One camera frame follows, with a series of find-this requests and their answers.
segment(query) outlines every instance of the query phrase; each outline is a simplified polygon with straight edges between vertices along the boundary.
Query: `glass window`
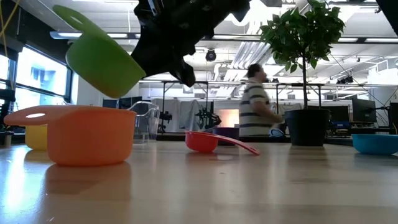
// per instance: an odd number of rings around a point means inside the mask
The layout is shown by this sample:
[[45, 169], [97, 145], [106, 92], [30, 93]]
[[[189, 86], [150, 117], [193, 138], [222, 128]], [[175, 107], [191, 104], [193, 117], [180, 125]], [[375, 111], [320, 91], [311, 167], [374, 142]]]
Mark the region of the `glass window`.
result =
[[24, 47], [18, 58], [17, 83], [64, 95], [67, 85], [67, 68]]
[[0, 78], [7, 79], [8, 76], [8, 58], [0, 55]]
[[13, 111], [25, 109], [38, 105], [62, 105], [63, 98], [56, 96], [48, 96], [34, 91], [17, 88], [15, 92], [16, 103]]
[[[0, 83], [0, 89], [5, 90], [6, 88], [7, 88], [7, 85], [5, 83]], [[2, 105], [3, 103], [4, 103], [4, 100], [0, 100], [0, 105]]]

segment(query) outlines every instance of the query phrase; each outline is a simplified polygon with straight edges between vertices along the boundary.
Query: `clear plastic container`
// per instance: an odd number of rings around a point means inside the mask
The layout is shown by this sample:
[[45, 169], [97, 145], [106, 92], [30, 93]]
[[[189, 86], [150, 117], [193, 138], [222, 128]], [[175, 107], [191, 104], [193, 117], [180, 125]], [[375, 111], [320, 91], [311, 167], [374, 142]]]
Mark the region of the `clear plastic container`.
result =
[[147, 144], [150, 141], [156, 141], [160, 116], [159, 106], [146, 101], [138, 101], [128, 110], [137, 113], [134, 144]]

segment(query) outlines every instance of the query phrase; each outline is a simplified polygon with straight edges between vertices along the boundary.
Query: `plant pot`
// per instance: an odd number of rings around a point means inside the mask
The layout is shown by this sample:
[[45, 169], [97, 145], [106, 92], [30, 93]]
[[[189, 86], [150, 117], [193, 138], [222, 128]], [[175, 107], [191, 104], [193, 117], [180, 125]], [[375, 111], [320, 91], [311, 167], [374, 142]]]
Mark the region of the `plant pot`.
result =
[[290, 139], [295, 146], [323, 146], [328, 128], [329, 110], [293, 110], [285, 112]]
[[[231, 139], [239, 139], [239, 128], [215, 128], [213, 129], [213, 134], [220, 136], [229, 137]], [[235, 144], [230, 142], [218, 141], [219, 146], [234, 146]]]

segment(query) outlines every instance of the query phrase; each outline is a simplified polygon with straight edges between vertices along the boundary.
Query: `potted plant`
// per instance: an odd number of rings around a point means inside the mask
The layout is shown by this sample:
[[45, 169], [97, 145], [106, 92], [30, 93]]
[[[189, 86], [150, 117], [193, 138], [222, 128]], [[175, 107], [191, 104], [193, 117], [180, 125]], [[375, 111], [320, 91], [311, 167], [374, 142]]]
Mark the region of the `potted plant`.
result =
[[304, 110], [285, 113], [292, 144], [322, 146], [330, 112], [308, 110], [307, 65], [315, 68], [318, 60], [329, 61], [331, 44], [338, 42], [345, 25], [338, 18], [338, 7], [329, 8], [317, 0], [308, 3], [312, 8], [304, 15], [297, 8], [274, 15], [268, 25], [261, 27], [261, 41], [271, 45], [275, 61], [285, 64], [287, 71], [293, 73], [298, 67], [303, 71]]

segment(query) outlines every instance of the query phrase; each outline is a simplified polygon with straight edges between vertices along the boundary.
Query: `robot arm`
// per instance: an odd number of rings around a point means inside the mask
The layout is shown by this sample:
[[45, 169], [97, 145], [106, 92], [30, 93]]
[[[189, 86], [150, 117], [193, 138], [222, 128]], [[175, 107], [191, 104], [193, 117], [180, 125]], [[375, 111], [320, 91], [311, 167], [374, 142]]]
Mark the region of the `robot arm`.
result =
[[199, 40], [212, 38], [214, 28], [230, 13], [242, 21], [250, 0], [140, 0], [134, 10], [141, 38], [131, 56], [147, 77], [170, 72], [186, 86], [195, 83], [193, 68], [183, 56], [195, 53]]

